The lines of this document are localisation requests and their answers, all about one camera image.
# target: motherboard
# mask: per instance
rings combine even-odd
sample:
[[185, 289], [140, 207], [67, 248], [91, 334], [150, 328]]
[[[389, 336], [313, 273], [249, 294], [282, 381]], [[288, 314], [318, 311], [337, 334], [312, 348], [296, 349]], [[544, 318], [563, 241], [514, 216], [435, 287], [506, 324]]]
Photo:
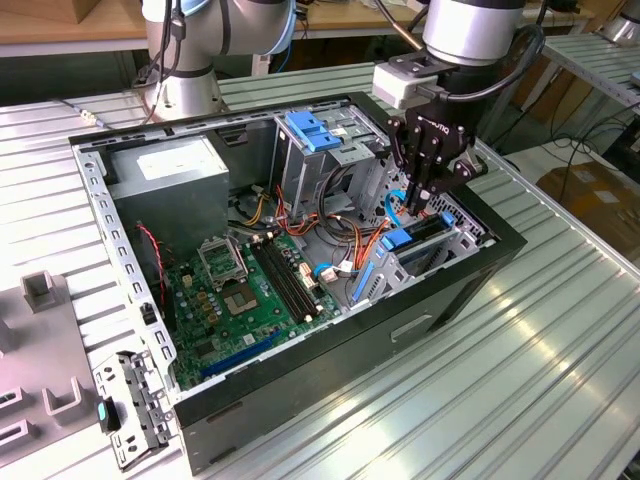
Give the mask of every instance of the motherboard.
[[341, 313], [287, 234], [244, 244], [214, 239], [166, 274], [176, 316], [173, 367], [183, 390]]

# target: workbench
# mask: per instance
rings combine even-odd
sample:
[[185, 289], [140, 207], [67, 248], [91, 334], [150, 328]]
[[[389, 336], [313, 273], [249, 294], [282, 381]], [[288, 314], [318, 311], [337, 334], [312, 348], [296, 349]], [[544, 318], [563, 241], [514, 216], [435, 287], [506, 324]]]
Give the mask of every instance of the workbench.
[[[527, 4], [523, 22], [533, 23], [539, 4]], [[389, 7], [401, 25], [407, 25], [416, 12], [400, 6]], [[545, 26], [571, 26], [581, 32], [593, 14], [547, 12]], [[309, 7], [308, 31], [296, 25], [295, 39], [348, 38], [392, 35], [391, 25], [376, 10], [358, 0], [347, 3], [315, 2]], [[422, 24], [414, 30], [422, 31]], [[111, 52], [147, 49], [145, 21], [139, 2], [133, 0], [101, 0], [79, 24], [27, 17], [0, 11], [0, 57], [54, 55], [65, 53]], [[253, 74], [268, 72], [269, 59], [256, 55]]]
[[[221, 82], [232, 109], [371, 92], [372, 64]], [[74, 99], [115, 127], [135, 93]], [[65, 275], [89, 362], [139, 348], [67, 137], [45, 102], [0, 108], [0, 288]], [[471, 188], [527, 240], [451, 323], [199, 478], [616, 478], [640, 448], [640, 272], [479, 143]], [[136, 479], [185, 478], [177, 439]], [[96, 424], [3, 479], [118, 478]]]

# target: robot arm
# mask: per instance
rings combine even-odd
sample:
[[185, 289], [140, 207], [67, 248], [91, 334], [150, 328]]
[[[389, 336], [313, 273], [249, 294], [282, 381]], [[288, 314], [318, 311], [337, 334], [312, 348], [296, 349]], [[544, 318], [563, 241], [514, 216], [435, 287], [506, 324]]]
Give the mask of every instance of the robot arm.
[[296, 21], [295, 0], [143, 0], [142, 13], [156, 75], [164, 66], [147, 103], [163, 119], [218, 111], [213, 57], [282, 52]]
[[373, 93], [407, 109], [405, 118], [389, 121], [388, 132], [396, 165], [409, 180], [405, 205], [412, 214], [424, 208], [430, 195], [485, 173], [473, 147], [487, 99], [518, 80], [544, 46], [539, 25], [521, 28], [516, 40], [528, 36], [529, 45], [520, 65], [499, 79], [524, 4], [432, 0], [424, 47], [376, 66]]

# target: blue pcie slot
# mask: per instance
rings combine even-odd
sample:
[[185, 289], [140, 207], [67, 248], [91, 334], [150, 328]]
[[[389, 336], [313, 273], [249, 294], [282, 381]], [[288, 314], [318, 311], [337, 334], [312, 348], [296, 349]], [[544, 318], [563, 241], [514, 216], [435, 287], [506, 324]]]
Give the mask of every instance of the blue pcie slot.
[[362, 275], [362, 280], [360, 281], [358, 288], [354, 292], [353, 297], [351, 297], [353, 298], [354, 302], [357, 302], [358, 299], [360, 298], [360, 295], [362, 295], [362, 290], [364, 290], [365, 285], [369, 281], [369, 277], [371, 276], [372, 271], [373, 271], [373, 262], [369, 262], [369, 264], [367, 265], [367, 269], [364, 271], [364, 274]]
[[278, 330], [277, 332], [272, 333], [271, 335], [269, 335], [269, 337], [256, 343], [255, 345], [251, 345], [250, 347], [247, 347], [240, 352], [234, 353], [224, 360], [220, 360], [219, 362], [209, 365], [207, 368], [203, 368], [202, 370], [200, 370], [200, 375], [202, 375], [202, 378], [217, 375], [220, 372], [224, 372], [225, 370], [241, 364], [251, 357], [255, 357], [256, 355], [269, 350], [273, 346], [273, 340], [278, 335], [280, 335], [280, 333], [282, 333], [282, 331]]

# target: blue drive bay latch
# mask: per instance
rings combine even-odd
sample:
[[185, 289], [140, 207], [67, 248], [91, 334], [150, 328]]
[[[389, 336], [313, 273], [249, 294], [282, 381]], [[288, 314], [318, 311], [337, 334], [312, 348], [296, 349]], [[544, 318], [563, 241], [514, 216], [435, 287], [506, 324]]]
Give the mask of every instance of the blue drive bay latch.
[[339, 147], [342, 141], [329, 133], [311, 112], [291, 112], [285, 115], [287, 125], [312, 152]]

